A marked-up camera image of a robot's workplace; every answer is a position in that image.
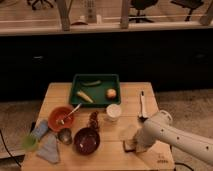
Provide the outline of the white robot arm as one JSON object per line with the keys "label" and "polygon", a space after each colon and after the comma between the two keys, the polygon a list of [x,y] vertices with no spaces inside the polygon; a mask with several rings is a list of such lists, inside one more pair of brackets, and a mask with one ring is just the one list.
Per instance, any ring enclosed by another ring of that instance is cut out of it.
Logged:
{"label": "white robot arm", "polygon": [[142,126],[134,136],[137,152],[146,152],[159,140],[213,166],[213,139],[173,127],[173,118],[165,110],[159,110],[151,117],[140,114],[138,119]]}

